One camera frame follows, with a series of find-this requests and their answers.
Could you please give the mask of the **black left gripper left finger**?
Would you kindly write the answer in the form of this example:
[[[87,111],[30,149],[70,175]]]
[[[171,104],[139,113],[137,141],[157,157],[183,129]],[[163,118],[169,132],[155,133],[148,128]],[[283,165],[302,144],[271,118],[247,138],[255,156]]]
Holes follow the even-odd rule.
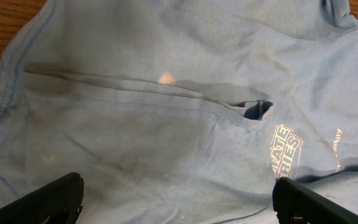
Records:
[[[68,173],[0,208],[0,224],[75,224],[83,196],[83,178]]]

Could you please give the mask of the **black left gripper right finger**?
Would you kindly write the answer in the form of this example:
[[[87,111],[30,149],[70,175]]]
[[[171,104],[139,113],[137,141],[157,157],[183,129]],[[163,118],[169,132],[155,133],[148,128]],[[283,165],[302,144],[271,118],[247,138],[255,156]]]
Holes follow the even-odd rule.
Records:
[[[273,188],[273,210],[280,224],[358,224],[358,215],[287,177]]]

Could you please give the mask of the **light blue printed t-shirt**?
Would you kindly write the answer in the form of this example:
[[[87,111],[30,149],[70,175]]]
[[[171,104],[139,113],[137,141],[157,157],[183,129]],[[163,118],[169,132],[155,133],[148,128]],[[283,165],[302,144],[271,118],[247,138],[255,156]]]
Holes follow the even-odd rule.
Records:
[[[0,60],[0,208],[69,173],[80,223],[276,223],[277,179],[358,214],[347,1],[48,1]]]

